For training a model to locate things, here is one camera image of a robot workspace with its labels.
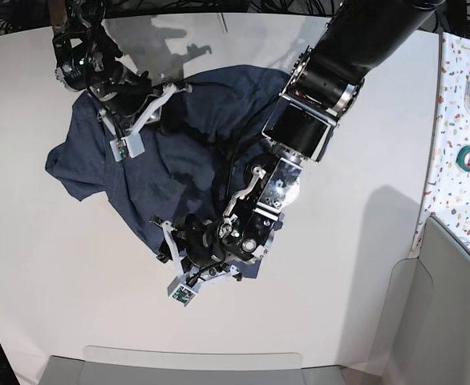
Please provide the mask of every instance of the screw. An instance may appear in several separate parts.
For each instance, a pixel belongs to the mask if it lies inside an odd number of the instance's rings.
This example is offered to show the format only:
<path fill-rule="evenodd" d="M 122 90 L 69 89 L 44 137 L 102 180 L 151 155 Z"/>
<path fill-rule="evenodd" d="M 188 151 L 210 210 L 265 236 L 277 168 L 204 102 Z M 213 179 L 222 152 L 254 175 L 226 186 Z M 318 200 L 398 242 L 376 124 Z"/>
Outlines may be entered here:
<path fill-rule="evenodd" d="M 248 253 L 251 253 L 256 248 L 257 242 L 254 239 L 246 239 L 244 243 L 242 243 L 242 249 Z"/>

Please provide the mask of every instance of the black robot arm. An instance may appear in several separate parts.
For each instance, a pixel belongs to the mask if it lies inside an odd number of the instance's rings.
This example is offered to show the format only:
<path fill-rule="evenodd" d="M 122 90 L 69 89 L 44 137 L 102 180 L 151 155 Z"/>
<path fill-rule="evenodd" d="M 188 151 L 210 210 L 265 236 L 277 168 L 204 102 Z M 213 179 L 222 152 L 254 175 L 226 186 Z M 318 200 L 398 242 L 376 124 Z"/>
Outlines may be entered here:
<path fill-rule="evenodd" d="M 345 0 L 317 45 L 296 62 L 263 136 L 269 151 L 245 167 L 246 187 L 220 217 L 194 214 L 174 223 L 153 218 L 165 241 L 158 259 L 172 261 L 169 296 L 187 306 L 206 285 L 241 279 L 241 264 L 259 262 L 282 226 L 282 210 L 298 196 L 301 162 L 320 161 L 338 121 L 356 100 L 368 71 L 390 56 L 444 0 Z M 153 87 L 130 72 L 101 24 L 104 0 L 49 0 L 57 76 L 70 89 L 87 89 L 116 136 L 116 160 L 144 151 L 138 130 L 160 118 L 161 107 L 187 84 Z"/>
<path fill-rule="evenodd" d="M 181 259 L 168 288 L 187 306 L 205 284 L 241 278 L 237 263 L 260 261 L 281 228 L 284 207 L 299 190 L 303 160 L 320 161 L 339 119 L 355 101 L 368 71 L 389 57 L 444 0 L 346 0 L 318 44 L 301 55 L 263 129 L 268 153 L 247 165 L 247 186 L 221 218 L 193 214 L 168 232 L 159 259 Z"/>

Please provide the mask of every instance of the silver metal plate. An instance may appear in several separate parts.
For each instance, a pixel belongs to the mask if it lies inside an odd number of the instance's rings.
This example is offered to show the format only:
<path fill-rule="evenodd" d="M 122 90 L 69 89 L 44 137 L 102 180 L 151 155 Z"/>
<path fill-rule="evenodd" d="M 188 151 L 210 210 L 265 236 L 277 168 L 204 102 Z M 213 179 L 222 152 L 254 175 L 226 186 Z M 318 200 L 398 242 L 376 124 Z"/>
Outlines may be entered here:
<path fill-rule="evenodd" d="M 297 198 L 301 171 L 301 166 L 281 158 L 267 181 L 257 206 L 271 213 L 279 214 L 285 206 Z"/>

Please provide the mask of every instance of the green tape roll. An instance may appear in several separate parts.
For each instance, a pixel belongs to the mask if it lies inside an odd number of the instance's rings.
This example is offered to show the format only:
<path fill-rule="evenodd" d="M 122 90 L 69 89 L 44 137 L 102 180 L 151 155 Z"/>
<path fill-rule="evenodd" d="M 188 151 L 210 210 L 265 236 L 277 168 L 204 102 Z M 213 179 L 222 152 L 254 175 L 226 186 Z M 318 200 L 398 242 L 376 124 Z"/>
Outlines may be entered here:
<path fill-rule="evenodd" d="M 466 172 L 470 172 L 470 146 L 461 148 L 456 163 Z"/>

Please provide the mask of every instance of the white table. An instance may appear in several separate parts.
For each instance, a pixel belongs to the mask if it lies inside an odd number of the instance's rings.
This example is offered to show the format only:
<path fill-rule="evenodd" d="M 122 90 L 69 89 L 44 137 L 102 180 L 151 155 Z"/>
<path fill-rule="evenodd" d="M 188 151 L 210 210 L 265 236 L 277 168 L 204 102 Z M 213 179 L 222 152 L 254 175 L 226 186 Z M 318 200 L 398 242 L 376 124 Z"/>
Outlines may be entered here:
<path fill-rule="evenodd" d="M 183 66 L 191 75 L 243 63 L 288 70 L 326 22 L 225 17 L 227 34 L 215 14 L 118 20 L 110 31 L 140 67 L 159 51 L 165 60 L 154 74 L 180 67 L 187 44 L 210 45 L 212 54 Z M 306 166 L 301 196 L 258 279 L 208 288 L 187 310 L 166 298 L 171 266 L 153 257 L 104 193 L 79 203 L 44 170 L 77 97 L 55 80 L 51 36 L 46 28 L 0 37 L 0 341 L 20 381 L 37 383 L 50 355 L 81 359 L 87 345 L 298 352 L 304 367 L 364 363 L 391 270 L 415 230 L 438 36 L 414 33 L 367 76 L 323 161 Z"/>

